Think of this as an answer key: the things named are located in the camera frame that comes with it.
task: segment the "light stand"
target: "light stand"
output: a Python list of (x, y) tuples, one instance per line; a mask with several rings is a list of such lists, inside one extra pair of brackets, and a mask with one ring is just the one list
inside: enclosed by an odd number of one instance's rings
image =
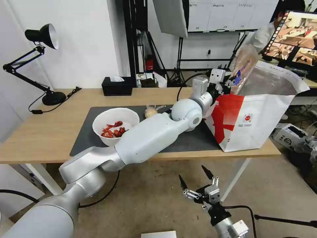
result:
[[(42, 98), (42, 102), (44, 105), (52, 106), (52, 105), (57, 105), (64, 102), (66, 100), (66, 95), (64, 93), (53, 92), (52, 90), (50, 90), (49, 86), (35, 82), (17, 72), (17, 70), (21, 68), (22, 66), (44, 55), (45, 47), (41, 45), (40, 42), (45, 43), (47, 46), (53, 49), (56, 49), (56, 50), (58, 49), (59, 44), (58, 44), (55, 28), (53, 27), (52, 24), (46, 24), (40, 30), (26, 30), (25, 36), (28, 40), (34, 42), (34, 44), (37, 45), (37, 47), (35, 47), (33, 50), (26, 53), (25, 55), (12, 61), (11, 63), (3, 65), (4, 71), (10, 74), (13, 74), (14, 76), (26, 81), (29, 84), (32, 84), (38, 89), (43, 90), (46, 93), (45, 96)], [(20, 61), (21, 59), (25, 58), (26, 56), (28, 56), (29, 54), (35, 51), (37, 51), (39, 54), (29, 60)]]
[(284, 223), (290, 223), (290, 224), (296, 224), (296, 225), (304, 225), (304, 226), (310, 226), (317, 228), (317, 221), (298, 221), (298, 220), (289, 220), (289, 219), (281, 219), (281, 218), (273, 218), (273, 217), (263, 217), (259, 215), (254, 215), (254, 218), (256, 220), (262, 219), (262, 220), (270, 220), (270, 221), (277, 221), (277, 222), (284, 222)]

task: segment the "black desk lamp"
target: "black desk lamp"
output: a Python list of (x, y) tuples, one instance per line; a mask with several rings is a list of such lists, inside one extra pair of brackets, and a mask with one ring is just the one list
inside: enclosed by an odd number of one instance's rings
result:
[[(64, 93), (53, 92), (47, 85), (35, 82), (17, 72), (17, 69), (21, 68), (23, 65), (35, 60), (36, 58), (44, 54), (45, 47), (41, 45), (41, 42), (55, 50), (58, 49), (59, 44), (54, 26), (52, 24), (46, 24), (40, 30), (26, 30), (24, 34), (26, 38), (37, 45), (37, 47), (35, 47), (33, 50), (26, 53), (25, 55), (19, 57), (18, 59), (12, 61), (11, 63), (3, 65), (3, 69), (8, 73), (13, 74), (18, 78), (26, 81), (27, 83), (32, 84), (33, 86), (43, 90), (46, 93), (45, 96), (42, 98), (42, 102), (44, 105), (52, 106), (64, 102), (66, 100), (66, 95)], [(20, 61), (21, 59), (35, 51), (40, 54), (34, 56), (29, 60)]]

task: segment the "garlic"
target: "garlic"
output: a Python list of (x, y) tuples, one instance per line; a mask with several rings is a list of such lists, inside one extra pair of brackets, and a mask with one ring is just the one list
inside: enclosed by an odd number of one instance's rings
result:
[(154, 105), (154, 107), (150, 106), (150, 105), (146, 105), (146, 110), (144, 112), (144, 116), (145, 118), (149, 118), (155, 114), (158, 113), (158, 110), (163, 108), (163, 107), (166, 107), (165, 105), (163, 106), (159, 106), (159, 107), (156, 107), (156, 105)]

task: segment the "gray mat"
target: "gray mat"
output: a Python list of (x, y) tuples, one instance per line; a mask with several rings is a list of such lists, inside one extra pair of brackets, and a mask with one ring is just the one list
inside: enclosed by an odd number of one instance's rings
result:
[[(140, 121), (143, 121), (144, 110), (146, 106), (122, 106), (135, 111), (139, 117)], [(100, 138), (93, 132), (92, 123), (96, 116), (100, 113), (111, 109), (114, 107), (92, 107), (84, 121), (82, 128), (77, 136), (74, 146), (70, 152), (70, 156), (74, 156), (83, 150), (91, 147), (107, 147)], [(184, 132), (179, 135), (178, 139), (171, 144), (169, 147), (165, 148), (161, 152), (182, 152), (182, 151), (199, 151), (199, 150), (218, 150), (221, 149), (216, 142), (211, 131), (208, 129), (204, 122), (201, 122), (193, 131)]]

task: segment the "table leg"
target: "table leg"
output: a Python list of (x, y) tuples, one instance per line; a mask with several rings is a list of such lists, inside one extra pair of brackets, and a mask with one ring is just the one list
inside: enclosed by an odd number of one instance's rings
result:
[(25, 164), (32, 173), (47, 187), (53, 195), (62, 194), (63, 190), (41, 164)]
[(231, 179), (227, 182), (227, 185), (225, 186), (225, 189), (223, 191), (224, 194), (221, 197), (221, 201), (224, 201), (228, 194), (230, 193), (231, 189), (235, 185), (235, 183), (240, 178), (241, 174), (243, 173), (244, 169), (248, 166), (251, 158), (246, 159), (239, 159), (234, 170)]

